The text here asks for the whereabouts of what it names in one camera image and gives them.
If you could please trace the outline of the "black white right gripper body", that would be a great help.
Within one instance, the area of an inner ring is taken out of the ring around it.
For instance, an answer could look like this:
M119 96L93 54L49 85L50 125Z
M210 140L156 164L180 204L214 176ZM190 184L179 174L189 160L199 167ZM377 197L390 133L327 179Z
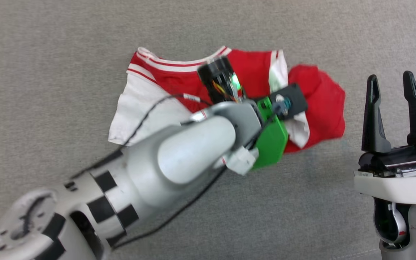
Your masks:
M366 152L354 171L360 194L390 202L416 204L416 147L402 146L388 153Z

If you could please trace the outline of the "red and white jersey garment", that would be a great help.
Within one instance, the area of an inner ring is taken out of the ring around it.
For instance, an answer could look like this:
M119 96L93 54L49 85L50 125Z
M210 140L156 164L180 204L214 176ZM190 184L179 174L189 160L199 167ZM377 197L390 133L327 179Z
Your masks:
M229 59L249 98L265 97L294 83L300 87L308 108L284 122L289 134L286 153L343 136L346 125L343 117L345 91L315 65L296 65L289 70L282 49L243 51L223 46L205 58L172 61L140 47L126 71L127 82L109 127L109 142L124 143L147 111L165 96L189 94L210 101L197 69L218 56Z

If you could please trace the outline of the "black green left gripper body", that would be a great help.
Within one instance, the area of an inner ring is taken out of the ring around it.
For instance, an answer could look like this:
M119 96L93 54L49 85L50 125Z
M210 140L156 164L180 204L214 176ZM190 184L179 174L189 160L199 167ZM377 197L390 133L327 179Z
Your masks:
M279 120L276 115L280 109L272 110L269 96L248 96L252 91L245 91L226 56L208 61L201 65L197 72L214 104L228 101L249 103L259 117L261 129L251 134L252 139L245 145L248 149L259 149L259 158L253 169L276 164L282 158L289 141L289 132L284 121Z

